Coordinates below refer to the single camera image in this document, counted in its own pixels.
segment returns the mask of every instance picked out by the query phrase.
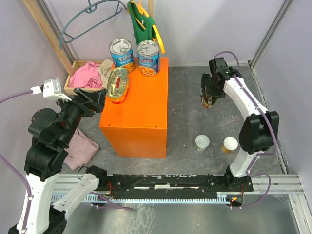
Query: pink cloth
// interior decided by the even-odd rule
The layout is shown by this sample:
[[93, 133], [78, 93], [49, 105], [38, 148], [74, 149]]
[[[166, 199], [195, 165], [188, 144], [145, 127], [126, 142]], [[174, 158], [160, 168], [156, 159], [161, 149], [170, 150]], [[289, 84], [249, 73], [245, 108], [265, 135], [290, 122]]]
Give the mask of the pink cloth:
[[64, 162], [74, 170], [90, 162], [98, 149], [98, 144], [90, 140], [80, 129], [77, 128], [69, 143], [69, 148], [65, 149], [68, 152], [68, 155]]
[[75, 74], [70, 77], [69, 86], [74, 88], [102, 88], [101, 75], [98, 72], [100, 64], [87, 62], [86, 65], [78, 68]]

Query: concrete floor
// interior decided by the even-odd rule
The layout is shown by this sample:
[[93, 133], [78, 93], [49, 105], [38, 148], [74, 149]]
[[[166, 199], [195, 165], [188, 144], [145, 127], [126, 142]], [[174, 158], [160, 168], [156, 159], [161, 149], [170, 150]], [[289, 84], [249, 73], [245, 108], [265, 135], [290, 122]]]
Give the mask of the concrete floor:
[[[259, 200], [245, 195], [247, 204]], [[63, 234], [300, 234], [288, 195], [268, 195], [242, 210], [215, 204], [124, 203], [134, 211], [81, 203]]]
[[[259, 99], [254, 78], [248, 66], [240, 72], [256, 98]], [[98, 127], [100, 114], [81, 120], [79, 128], [100, 146], [89, 165], [97, 165], [109, 174], [222, 174], [230, 165], [238, 149], [232, 154], [221, 152], [224, 138], [235, 137], [243, 125], [243, 118], [227, 96], [219, 99], [210, 109], [200, 102], [202, 73], [210, 73], [208, 67], [170, 67], [168, 93], [167, 158], [119, 157]], [[204, 152], [194, 148], [195, 137], [205, 134], [210, 146]], [[66, 164], [63, 173], [77, 173]], [[257, 161], [252, 173], [282, 173], [277, 156], [265, 156]]]

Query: wooden crate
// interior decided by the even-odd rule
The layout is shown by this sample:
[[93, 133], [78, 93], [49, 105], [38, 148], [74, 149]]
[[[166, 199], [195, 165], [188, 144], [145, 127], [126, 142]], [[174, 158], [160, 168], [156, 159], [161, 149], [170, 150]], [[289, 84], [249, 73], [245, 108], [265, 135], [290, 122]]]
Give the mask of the wooden crate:
[[[73, 63], [73, 69], [76, 71], [78, 70], [78, 68], [84, 66], [86, 63], [88, 62], [88, 60], [75, 60]], [[98, 63], [98, 64], [102, 64], [103, 61], [92, 61], [94, 63]], [[76, 93], [74, 92], [74, 88], [73, 87], [69, 87], [69, 80], [70, 80], [70, 75], [68, 75], [67, 77], [67, 81], [65, 83], [64, 86], [64, 91], [69, 94], [69, 95], [76, 95]], [[102, 88], [83, 88], [83, 90], [89, 91], [89, 92], [95, 92], [98, 90], [101, 90]]]

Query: wire hanger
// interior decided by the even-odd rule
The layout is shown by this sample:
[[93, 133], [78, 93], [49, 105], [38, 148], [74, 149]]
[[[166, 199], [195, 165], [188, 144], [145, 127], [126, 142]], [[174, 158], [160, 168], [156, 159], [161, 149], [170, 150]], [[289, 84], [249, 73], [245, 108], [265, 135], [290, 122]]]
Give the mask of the wire hanger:
[[[118, 2], [117, 4], [117, 7], [116, 7], [116, 11], [113, 15], [111, 15], [110, 17], [107, 17], [106, 19], [102, 20], [101, 22], [97, 23], [96, 25], [92, 26], [91, 28], [87, 29], [86, 31], [84, 31], [83, 33], [80, 33], [78, 36], [76, 37], [72, 37], [71, 35], [67, 34], [66, 33], [66, 29], [68, 28], [68, 26], [78, 17], [80, 16], [83, 12], [86, 12], [88, 14], [90, 13], [93, 13], [96, 11], [97, 7], [99, 4], [103, 3], [103, 2], [108, 2], [108, 1], [116, 1]], [[90, 30], [94, 29], [95, 27], [99, 26], [100, 24], [104, 23], [105, 21], [109, 20], [110, 18], [118, 15], [121, 11], [122, 11], [122, 8], [120, 10], [119, 9], [119, 5], [120, 3], [122, 4], [122, 6], [125, 8], [125, 10], [127, 10], [127, 7], [125, 6], [125, 4], [123, 4], [121, 1], [119, 0], [102, 0], [102, 1], [98, 1], [94, 4], [91, 4], [90, 3], [90, 0], [88, 0], [88, 3], [89, 3], [89, 6], [84, 8], [82, 11], [80, 11], [78, 14], [76, 14], [67, 24], [66, 26], [64, 27], [62, 33], [60, 34], [60, 37], [59, 37], [59, 48], [62, 49], [63, 45], [62, 45], [62, 42], [63, 42], [63, 38], [64, 38], [64, 35], [68, 36], [70, 38], [70, 40], [66, 41], [64, 40], [65, 43], [70, 43], [74, 40], [76, 40], [77, 38], [81, 37], [82, 35], [84, 35], [85, 33], [89, 32]]]

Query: orange box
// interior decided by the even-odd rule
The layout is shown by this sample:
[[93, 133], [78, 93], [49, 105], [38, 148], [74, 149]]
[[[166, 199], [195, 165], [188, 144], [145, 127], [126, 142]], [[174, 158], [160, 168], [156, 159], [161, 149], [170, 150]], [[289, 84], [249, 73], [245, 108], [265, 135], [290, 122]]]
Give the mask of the orange box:
[[106, 97], [99, 127], [121, 157], [166, 157], [168, 58], [160, 58], [153, 77], [136, 68], [129, 74], [129, 90], [121, 104]]

